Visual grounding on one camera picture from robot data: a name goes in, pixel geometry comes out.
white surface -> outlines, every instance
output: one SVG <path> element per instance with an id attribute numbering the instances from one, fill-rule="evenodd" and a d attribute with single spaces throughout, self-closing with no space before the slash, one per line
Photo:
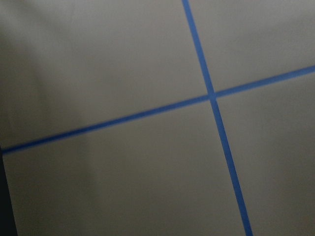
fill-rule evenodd
<path id="1" fill-rule="evenodd" d="M 219 99 L 254 235 L 315 235 L 314 90 L 309 75 Z"/>
<path id="2" fill-rule="evenodd" d="M 20 236 L 244 235 L 205 102 L 5 157 Z"/>
<path id="3" fill-rule="evenodd" d="M 312 0 L 191 0 L 215 90 L 315 64 Z M 255 236 L 315 235 L 315 76 L 219 99 Z M 0 1 L 3 148 L 206 94 L 181 1 Z M 210 103 L 4 157 L 20 235 L 244 235 Z"/>
<path id="4" fill-rule="evenodd" d="M 180 1 L 2 1 L 0 17 L 4 147 L 206 94 Z"/>
<path id="5" fill-rule="evenodd" d="M 216 91 L 315 64 L 313 0 L 192 0 Z"/>

blue tape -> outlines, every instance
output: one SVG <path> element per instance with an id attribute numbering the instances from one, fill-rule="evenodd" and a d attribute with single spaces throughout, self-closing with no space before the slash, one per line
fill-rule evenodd
<path id="1" fill-rule="evenodd" d="M 234 193 L 236 196 L 238 208 L 239 208 L 239 211 L 241 214 L 244 230 L 245 230 L 246 236 L 252 236 L 251 224 L 250 224 L 250 220 L 248 218 L 248 214 L 247 214 L 241 186 L 240 186 L 240 183 L 239 183 L 239 180 L 237 177 L 231 149 L 230 149 L 230 146 L 229 146 L 229 143 L 227 140 L 227 135 L 225 132 L 225 128 L 224 128 L 222 117 L 221 117 L 220 110 L 219 110 L 219 106 L 217 103 L 216 94 L 214 92 L 214 88 L 213 88 L 213 85 L 211 82 L 210 73 L 208 71 L 207 62 L 205 60 L 202 46 L 201 46 L 201 43 L 199 40 L 197 28 L 196 28 L 196 25 L 195 25 L 194 20 L 193 20 L 192 12 L 191 12 L 190 5 L 189 5 L 189 0 L 182 0 L 182 3 L 183 3 L 183 7 L 184 7 L 184 10 L 186 13 L 186 17 L 187 17 L 190 32 L 191 32 L 191 35 L 193 38 L 193 42 L 194 42 L 194 45 L 196 48 L 196 52 L 198 55 L 198 59 L 199 59 L 200 67 L 202 70 L 203 78 L 204 78 L 204 81 L 205 81 L 205 84 L 207 87 L 209 100 L 210 100 L 212 111 L 213 111 L 213 114 L 214 114 L 214 117 L 216 120 L 222 148 L 224 151 L 227 167 L 228 167 L 228 170 L 230 173 L 230 177 L 231 177 L 232 185 L 234 188 Z"/>
<path id="2" fill-rule="evenodd" d="M 281 74 L 281 75 L 276 75 L 276 76 L 269 77 L 269 78 L 266 78 L 266 79 L 258 80 L 258 81 L 251 82 L 251 83 L 248 83 L 248 84 L 239 85 L 239 86 L 236 86 L 236 87 L 233 87 L 233 88 L 224 89 L 224 90 L 216 92 L 216 96 L 217 97 L 228 96 L 228 95 L 231 95 L 231 94 L 234 94 L 234 93 L 238 93 L 238 92 L 254 89 L 254 88 L 257 88 L 257 87 L 261 87 L 261 86 L 277 83 L 277 82 L 284 81 L 284 80 L 293 79 L 293 78 L 300 77 L 300 76 L 303 76 L 303 75 L 308 75 L 308 74 L 311 74 L 311 73 L 314 73 L 314 72 L 315 72 L 315 65 L 314 66 L 310 66 L 310 67 L 306 67 L 306 68 L 303 68 L 303 69 L 291 71 L 291 72 L 288 72 L 288 73 L 284 73 L 284 74 Z"/>
<path id="3" fill-rule="evenodd" d="M 145 118 L 145 117 L 148 117 L 148 116 L 156 115 L 156 114 L 167 112 L 167 111 L 170 111 L 170 110 L 175 110 L 175 109 L 186 107 L 186 106 L 193 105 L 193 104 L 196 104 L 196 103 L 201 103 L 201 102 L 204 102 L 204 101 L 207 101 L 207 100 L 208 100 L 208 96 L 207 95 L 191 98 L 191 99 L 188 99 L 188 100 L 185 100 L 185 101 L 176 102 L 176 103 L 173 103 L 173 104 L 170 104 L 170 105 L 154 108 L 154 109 L 151 109 L 151 110 L 148 110 L 148 111 L 135 113 L 133 115 L 129 115 L 129 116 L 121 117 L 121 118 L 118 118 L 118 119 L 105 121 L 105 122 L 102 122 L 102 123 L 90 125 L 90 126 L 87 126 L 87 127 L 79 128 L 79 129 L 68 131 L 68 132 L 64 132 L 64 133 L 61 133 L 61 134 L 56 134 L 56 135 L 53 135 L 53 136 L 49 136 L 49 137 L 46 137 L 46 138 L 34 140 L 34 141 L 27 142 L 27 143 L 24 143 L 24 144 L 19 144 L 19 145 L 13 146 L 13 147 L 8 147 L 8 148 L 3 149 L 2 153 L 3 153 L 3 155 L 9 154 L 9 153 L 13 153 L 13 152 L 16 152 L 16 151 L 20 151 L 20 150 L 28 149 L 28 148 L 31 148 L 31 147 L 35 147 L 35 146 L 38 146 L 38 145 L 42 145 L 42 144 L 50 143 L 50 142 L 53 142 L 53 141 L 66 139 L 66 138 L 69 138 L 69 137 L 73 137 L 73 136 L 77 136 L 77 135 L 80 135 L 80 134 L 88 133 L 88 132 L 91 132 L 91 131 L 94 131 L 94 130 L 106 128 L 106 127 L 109 127 L 109 126 L 125 123 L 125 122 L 128 122 L 128 121 L 132 121 L 132 120 L 136 120 L 136 119 L 140 119 L 140 118 Z"/>

blue line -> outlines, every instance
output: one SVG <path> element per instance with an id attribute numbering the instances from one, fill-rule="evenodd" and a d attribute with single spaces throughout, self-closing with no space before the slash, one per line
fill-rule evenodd
<path id="1" fill-rule="evenodd" d="M 177 102 L 177 103 L 173 103 L 173 104 L 170 104 L 170 105 L 154 108 L 154 109 L 151 109 L 151 110 L 148 110 L 148 111 L 135 113 L 133 115 L 129 115 L 129 116 L 121 117 L 121 118 L 118 118 L 118 119 L 113 119 L 113 120 L 105 121 L 105 122 L 102 122 L 102 123 L 86 126 L 86 127 L 79 128 L 79 129 L 76 129 L 76 130 L 72 130 L 72 131 L 61 133 L 61 134 L 56 134 L 56 135 L 53 135 L 53 136 L 49 136 L 49 137 L 46 137 L 46 138 L 37 139 L 37 140 L 31 141 L 31 142 L 27 142 L 27 143 L 24 143 L 24 144 L 19 144 L 19 145 L 13 146 L 13 147 L 8 147 L 8 148 L 3 149 L 2 153 L 3 153 L 3 155 L 9 154 L 9 153 L 13 153 L 13 152 L 24 150 L 24 149 L 27 149 L 27 148 L 32 148 L 32 147 L 35 147 L 35 146 L 38 146 L 38 145 L 41 145 L 41 144 L 46 144 L 46 143 L 50 143 L 50 142 L 53 142 L 53 141 L 66 139 L 66 138 L 69 138 L 69 137 L 81 135 L 81 134 L 88 133 L 88 132 L 91 132 L 91 131 L 94 131 L 94 130 L 98 130 L 98 129 L 106 128 L 106 127 L 109 127 L 109 126 L 125 123 L 125 122 L 132 121 L 132 120 L 135 120 L 135 119 L 140 119 L 140 118 L 156 115 L 156 114 L 159 114 L 159 113 L 167 112 L 167 111 L 170 111 L 170 110 L 175 110 L 175 109 L 178 109 L 178 108 L 186 107 L 186 106 L 193 105 L 193 104 L 196 104 L 196 103 L 201 103 L 201 102 L 204 102 L 204 101 L 207 101 L 207 100 L 208 100 L 208 96 L 207 95 L 191 98 L 191 99 L 184 100 L 184 101 Z"/>
<path id="2" fill-rule="evenodd" d="M 258 80 L 258 81 L 251 82 L 251 83 L 248 83 L 248 84 L 236 86 L 236 87 L 233 87 L 233 88 L 224 89 L 224 90 L 216 92 L 216 96 L 217 97 L 228 96 L 228 95 L 231 95 L 231 94 L 234 94 L 234 93 L 238 93 L 238 92 L 254 89 L 254 88 L 257 88 L 257 87 L 261 87 L 261 86 L 277 83 L 277 82 L 284 81 L 284 80 L 293 79 L 293 78 L 300 77 L 300 76 L 303 76 L 303 75 L 308 75 L 308 74 L 311 74 L 311 73 L 314 73 L 314 72 L 315 72 L 315 65 L 310 66 L 310 67 L 306 67 L 306 68 L 303 68 L 303 69 L 299 69 L 299 70 L 294 70 L 294 71 L 291 71 L 291 72 L 288 72 L 288 73 L 284 73 L 284 74 L 281 74 L 281 75 L 276 75 L 276 76 L 269 77 L 269 78 L 266 78 L 266 79 Z"/>
<path id="3" fill-rule="evenodd" d="M 208 96 L 209 96 L 209 100 L 211 103 L 211 107 L 212 107 L 212 111 L 216 120 L 216 124 L 217 124 L 217 128 L 218 128 L 218 132 L 219 132 L 219 136 L 220 136 L 220 140 L 221 140 L 221 144 L 222 144 L 222 148 L 224 151 L 224 155 L 225 155 L 225 159 L 226 159 L 226 163 L 227 163 L 227 167 L 230 173 L 230 177 L 231 177 L 231 181 L 232 181 L 232 185 L 234 188 L 234 193 L 236 196 L 236 200 L 237 200 L 237 204 L 238 204 L 238 208 L 241 214 L 241 218 L 242 218 L 242 222 L 243 222 L 243 226 L 244 226 L 244 230 L 246 233 L 246 236 L 252 236 L 252 229 L 251 229 L 251 224 L 250 224 L 250 220 L 248 218 L 248 214 L 247 214 L 247 210 L 246 210 L 246 206 L 245 206 L 245 202 L 244 202 L 244 198 L 243 198 L 243 194 L 242 194 L 242 190 L 241 190 L 241 186 L 237 177 L 237 173 L 236 173 L 236 169 L 235 169 L 235 165 L 234 165 L 234 161 L 233 161 L 233 157 L 232 157 L 232 153 L 231 153 L 231 149 L 227 140 L 227 135 L 225 132 L 225 128 L 223 125 L 223 121 L 222 121 L 222 117 L 220 114 L 220 110 L 219 110 L 219 106 L 217 103 L 217 99 L 216 99 L 216 94 L 214 92 L 214 88 L 211 82 L 211 77 L 208 71 L 208 67 L 207 67 L 207 62 L 205 60 L 203 51 L 202 51 L 202 46 L 199 40 L 199 36 L 198 36 L 198 32 L 197 32 L 197 28 L 196 25 L 194 23 L 193 20 L 193 16 L 191 13 L 191 9 L 190 9 L 190 5 L 189 5 L 189 0 L 182 0 L 183 2 L 183 6 L 184 6 L 184 10 L 186 13 L 186 17 L 187 17 L 187 21 L 189 24 L 189 28 L 191 31 L 191 35 L 193 38 L 193 42 L 196 48 L 196 52 L 198 55 L 198 59 L 199 59 L 199 63 L 200 63 L 200 67 L 202 70 L 202 74 L 203 74 L 203 78 L 205 80 L 205 84 L 207 87 L 207 91 L 208 91 Z"/>

blue painter's tape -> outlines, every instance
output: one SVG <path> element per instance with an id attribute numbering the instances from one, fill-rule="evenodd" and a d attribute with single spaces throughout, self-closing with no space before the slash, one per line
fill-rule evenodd
<path id="1" fill-rule="evenodd" d="M 98 129 L 106 128 L 106 127 L 109 127 L 109 126 L 125 123 L 125 122 L 128 122 L 128 121 L 132 121 L 132 120 L 136 120 L 136 119 L 140 119 L 140 118 L 145 118 L 145 117 L 148 117 L 148 116 L 156 115 L 156 114 L 167 112 L 167 111 L 170 111 L 170 110 L 175 110 L 175 109 L 186 107 L 186 106 L 193 105 L 193 104 L 196 104 L 196 103 L 204 102 L 204 101 L 207 101 L 207 100 L 208 100 L 208 96 L 207 95 L 191 98 L 191 99 L 184 100 L 184 101 L 177 102 L 177 103 L 173 103 L 173 104 L 170 104 L 170 105 L 154 108 L 154 109 L 151 109 L 151 110 L 148 110 L 148 111 L 135 113 L 135 114 L 130 115 L 130 116 L 126 116 L 126 117 L 121 117 L 121 118 L 118 118 L 118 119 L 105 121 L 105 122 L 102 122 L 102 123 L 99 123 L 99 124 L 90 125 L 90 126 L 87 126 L 87 127 L 79 128 L 79 129 L 68 131 L 68 132 L 64 132 L 64 133 L 61 133 L 61 134 L 56 134 L 56 135 L 53 135 L 53 136 L 50 136 L 50 137 L 34 140 L 34 141 L 31 141 L 31 142 L 28 142 L 28 143 L 19 144 L 19 145 L 13 146 L 13 147 L 8 147 L 8 148 L 3 149 L 2 153 L 3 154 L 13 153 L 13 152 L 16 152 L 16 151 L 19 151 L 19 150 L 24 150 L 24 149 L 35 147 L 35 146 L 38 146 L 38 145 L 50 143 L 50 142 L 53 142 L 53 141 L 66 139 L 66 138 L 69 138 L 69 137 L 73 137 L 73 136 L 77 136 L 77 135 L 80 135 L 80 134 L 88 133 L 88 132 L 91 132 L 91 131 L 94 131 L 94 130 L 98 130 Z"/>
<path id="2" fill-rule="evenodd" d="M 248 218 L 248 214 L 247 214 L 241 186 L 240 186 L 240 183 L 239 183 L 239 180 L 237 177 L 234 161 L 232 158 L 231 149 L 230 149 L 230 146 L 229 146 L 229 143 L 227 140 L 227 135 L 226 135 L 226 132 L 224 129 L 222 117 L 221 117 L 219 106 L 217 103 L 216 94 L 214 92 L 214 88 L 213 88 L 213 85 L 211 82 L 210 73 L 208 71 L 207 62 L 205 60 L 202 46 L 201 46 L 201 43 L 199 40 L 197 28 L 196 28 L 196 25 L 195 25 L 194 20 L 193 20 L 192 12 L 191 12 L 190 5 L 189 5 L 189 0 L 182 0 L 182 2 L 183 2 L 183 7 L 184 7 L 184 10 L 186 13 L 187 21 L 189 24 L 190 32 L 191 32 L 191 35 L 193 38 L 193 42 L 194 42 L 194 45 L 196 48 L 196 52 L 198 55 L 198 59 L 199 59 L 200 67 L 202 70 L 203 78 L 205 80 L 205 84 L 207 87 L 208 96 L 209 96 L 209 100 L 211 103 L 212 111 L 213 111 L 213 114 L 214 114 L 214 117 L 216 120 L 222 148 L 224 151 L 227 167 L 228 167 L 228 170 L 230 173 L 230 177 L 231 177 L 232 185 L 234 188 L 234 193 L 236 196 L 239 211 L 241 214 L 244 230 L 245 230 L 246 236 L 252 236 L 252 228 L 251 228 L 250 220 Z"/>
<path id="3" fill-rule="evenodd" d="M 310 67 L 306 67 L 303 69 L 299 69 L 299 70 L 294 70 L 288 73 L 284 73 L 281 75 L 276 75 L 273 77 L 269 77 L 266 79 L 262 79 L 262 80 L 258 80 L 255 82 L 251 82 L 248 84 L 244 84 L 244 85 L 239 85 L 233 88 L 228 88 L 228 89 L 224 89 L 221 91 L 216 92 L 216 96 L 217 97 L 223 97 L 223 96 L 228 96 L 234 93 L 238 93 L 238 92 L 243 92 L 246 90 L 250 90 L 250 89 L 254 89 L 257 87 L 261 87 L 261 86 L 265 86 L 265 85 L 269 85 L 269 84 L 273 84 L 273 83 L 277 83 L 280 81 L 284 81 L 284 80 L 289 80 L 289 79 L 293 79 L 293 78 L 297 78 L 303 75 L 308 75 L 311 73 L 315 72 L 315 65 L 310 66 Z"/>

